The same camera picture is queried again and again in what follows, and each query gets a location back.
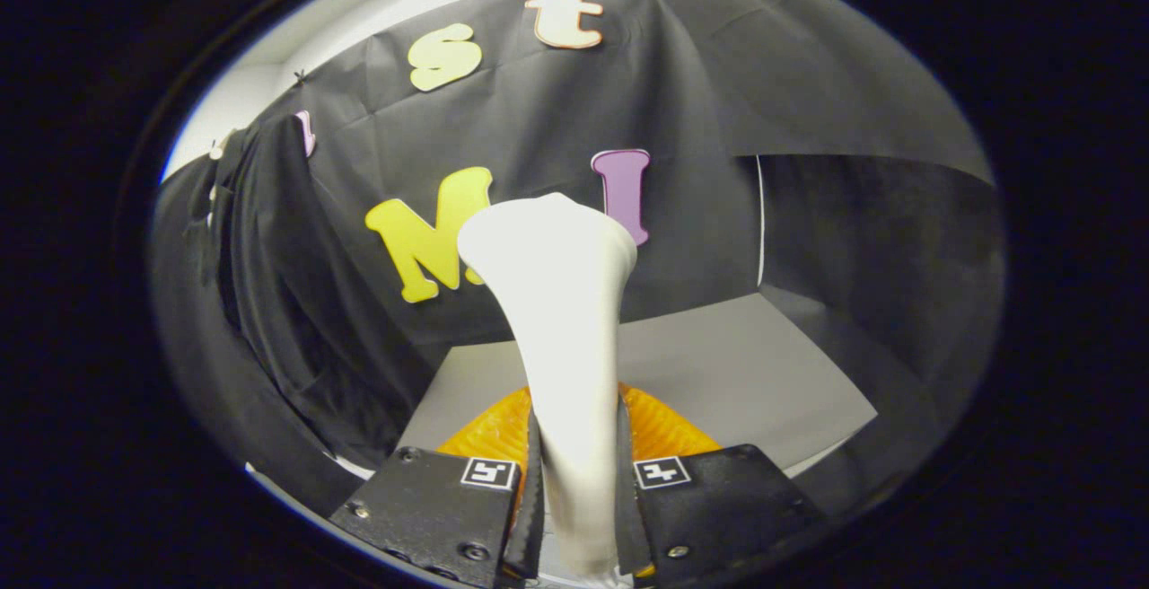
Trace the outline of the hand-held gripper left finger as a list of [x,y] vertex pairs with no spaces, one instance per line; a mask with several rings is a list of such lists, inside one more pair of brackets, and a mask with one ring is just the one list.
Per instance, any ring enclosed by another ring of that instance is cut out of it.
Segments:
[[399,447],[329,519],[386,559],[458,584],[522,588],[539,575],[542,451],[520,388],[435,450]]

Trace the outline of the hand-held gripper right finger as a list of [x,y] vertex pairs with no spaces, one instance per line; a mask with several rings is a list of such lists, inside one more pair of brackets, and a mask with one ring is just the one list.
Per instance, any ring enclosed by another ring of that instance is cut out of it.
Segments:
[[725,584],[826,534],[825,513],[759,447],[722,447],[651,394],[619,392],[617,553],[637,588]]

